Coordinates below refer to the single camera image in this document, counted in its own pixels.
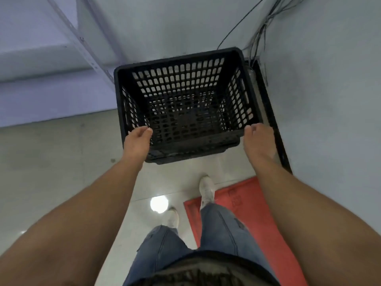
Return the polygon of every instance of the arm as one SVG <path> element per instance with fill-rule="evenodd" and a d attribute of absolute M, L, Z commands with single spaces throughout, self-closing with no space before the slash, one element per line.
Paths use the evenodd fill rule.
<path fill-rule="evenodd" d="M 381 237 L 273 161 L 273 130 L 245 128 L 245 152 L 270 211 L 310 285 L 379 285 Z"/>
<path fill-rule="evenodd" d="M 126 137 L 122 159 L 31 226 L 1 257 L 0 285 L 94 285 L 119 231 L 152 130 Z"/>

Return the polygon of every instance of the person's left hand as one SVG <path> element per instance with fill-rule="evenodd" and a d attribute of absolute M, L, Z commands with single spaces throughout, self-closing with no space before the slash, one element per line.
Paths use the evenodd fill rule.
<path fill-rule="evenodd" d="M 139 170 L 143 166 L 150 145 L 153 130 L 148 126 L 137 127 L 124 140 L 122 162 L 136 165 Z"/>

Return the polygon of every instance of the leg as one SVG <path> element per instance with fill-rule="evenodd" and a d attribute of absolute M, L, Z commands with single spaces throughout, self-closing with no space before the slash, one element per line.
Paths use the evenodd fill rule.
<path fill-rule="evenodd" d="M 199 250 L 212 250 L 253 261 L 274 277 L 269 262 L 245 225 L 227 208 L 214 203 L 215 186 L 210 178 L 200 182 L 202 236 Z"/>
<path fill-rule="evenodd" d="M 169 209 L 167 212 L 172 220 L 169 220 L 168 226 L 157 226 L 146 236 L 138 249 L 123 286 L 149 277 L 166 265 L 192 252 L 178 236 L 176 210 Z"/>

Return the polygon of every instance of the forearm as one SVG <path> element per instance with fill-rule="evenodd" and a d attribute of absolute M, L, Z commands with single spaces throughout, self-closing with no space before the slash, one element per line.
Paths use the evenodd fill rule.
<path fill-rule="evenodd" d="M 381 237 L 364 221 L 268 157 L 252 165 L 285 241 L 311 285 L 373 285 Z"/>
<path fill-rule="evenodd" d="M 0 285 L 44 285 L 55 279 L 94 284 L 126 214 L 138 172 L 139 166 L 119 162 L 42 217 L 0 258 Z"/>

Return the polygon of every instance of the hand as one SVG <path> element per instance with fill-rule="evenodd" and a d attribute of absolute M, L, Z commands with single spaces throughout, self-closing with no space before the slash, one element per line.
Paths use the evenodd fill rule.
<path fill-rule="evenodd" d="M 138 166 L 141 170 L 150 145 L 153 130 L 148 126 L 137 127 L 124 140 L 122 162 Z"/>
<path fill-rule="evenodd" d="M 264 124 L 245 126 L 243 148 L 253 167 L 254 164 L 263 157 L 274 158 L 277 153 L 274 130 L 272 127 Z"/>

